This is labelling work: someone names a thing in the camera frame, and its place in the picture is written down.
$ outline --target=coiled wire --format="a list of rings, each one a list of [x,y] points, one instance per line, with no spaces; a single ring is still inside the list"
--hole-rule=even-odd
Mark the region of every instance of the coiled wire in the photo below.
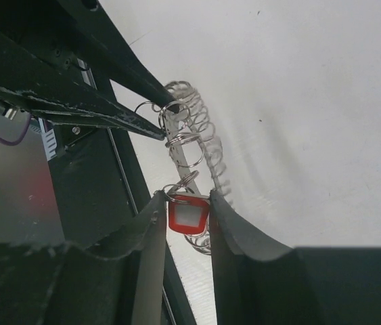
[[[211,179],[216,190],[224,197],[228,196],[231,193],[230,182],[229,180],[220,180],[220,176],[226,172],[226,164],[223,162],[222,142],[220,137],[216,135],[216,127],[210,120],[208,108],[202,100],[198,90],[193,88],[187,81],[172,81],[168,83],[165,88],[175,98],[175,101],[169,103],[163,108],[158,108],[151,102],[144,102],[136,107],[136,111],[142,105],[151,104],[152,110],[158,113],[158,124],[160,128],[165,129],[164,120],[166,118],[170,118],[171,116],[170,114],[166,115],[167,109],[172,105],[178,104],[180,110],[176,116],[183,116],[180,114],[182,112],[185,112],[185,115],[180,120],[183,122],[183,125],[178,129],[177,134],[165,143],[165,146],[169,149],[171,158],[173,158],[172,149],[174,145],[183,146],[185,144],[197,142],[202,151],[199,160],[190,165],[180,165],[179,162],[173,158],[175,164],[178,167],[194,168],[197,167],[205,158],[206,165],[210,171]],[[181,178],[177,184],[169,184],[165,186],[163,190],[167,187],[171,187],[167,193],[165,192],[168,199],[174,201],[175,199],[170,197],[169,194],[176,192],[181,188],[185,189],[186,192],[191,192],[188,185],[198,175],[198,171],[192,171]],[[184,237],[198,252],[205,255],[209,255],[211,253],[208,221],[202,234],[184,235]]]

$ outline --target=screw hole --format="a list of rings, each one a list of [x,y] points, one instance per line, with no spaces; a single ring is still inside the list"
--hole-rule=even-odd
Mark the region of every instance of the screw hole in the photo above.
[[[98,1],[97,0],[81,0],[82,4],[87,8],[88,10],[91,10],[94,12],[95,10],[98,9]]]

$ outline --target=floor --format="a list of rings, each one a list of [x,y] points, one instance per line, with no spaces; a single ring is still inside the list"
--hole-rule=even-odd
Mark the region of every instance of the floor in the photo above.
[[[101,3],[161,82],[200,90],[241,215],[292,246],[381,246],[381,1]],[[177,181],[163,143],[132,140],[152,192]],[[199,325],[214,324],[209,258],[169,244]]]

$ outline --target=bolt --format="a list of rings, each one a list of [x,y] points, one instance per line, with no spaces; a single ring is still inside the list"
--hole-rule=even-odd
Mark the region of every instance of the bolt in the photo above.
[[[78,135],[81,132],[80,127],[73,127],[71,130],[75,135]]]

